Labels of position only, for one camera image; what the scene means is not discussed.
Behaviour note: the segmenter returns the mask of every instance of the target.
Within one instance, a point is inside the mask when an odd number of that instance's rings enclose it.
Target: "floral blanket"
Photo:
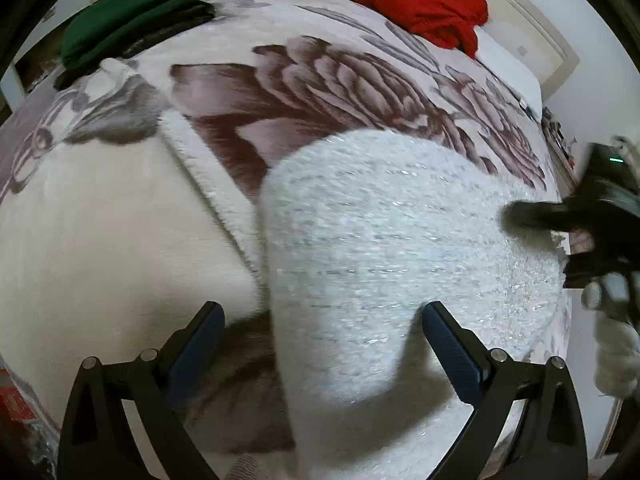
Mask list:
[[[540,125],[463,52],[349,0],[209,1],[219,19],[140,55],[138,70],[188,118],[165,136],[255,270],[252,204],[266,173],[337,133],[433,140],[556,198]]]
[[[203,452],[292,447],[256,204],[315,140],[390,129],[557,197],[540,125],[462,52],[348,0],[208,1],[213,22],[34,94],[0,130],[0,353],[53,433],[84,357],[130,360],[217,300],[228,338],[186,427]],[[541,355],[566,351],[559,314]]]

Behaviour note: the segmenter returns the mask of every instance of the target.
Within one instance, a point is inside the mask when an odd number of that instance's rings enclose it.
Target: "green sweater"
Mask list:
[[[198,0],[99,0],[82,10],[67,27],[62,61],[76,70],[91,64],[111,46],[148,20],[193,5]]]

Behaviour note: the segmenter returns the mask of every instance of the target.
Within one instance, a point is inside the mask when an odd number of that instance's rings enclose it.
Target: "bed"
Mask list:
[[[62,92],[54,73],[0,130],[0,354],[55,442],[84,357],[159,348],[215,300],[227,336],[181,415],[219,476],[253,453],[287,478],[294,437],[258,214],[272,170],[335,134],[388,130],[433,141],[478,179],[508,178],[546,200],[558,191],[540,124],[462,52],[348,0],[209,1],[213,22],[132,60],[107,59]],[[488,2],[487,31],[548,96],[577,64],[570,46],[526,0]],[[564,356],[570,310],[551,293],[558,280],[547,285],[535,315],[506,313],[530,319],[530,333],[470,328],[514,357]],[[435,384],[446,449],[470,412],[442,377]]]

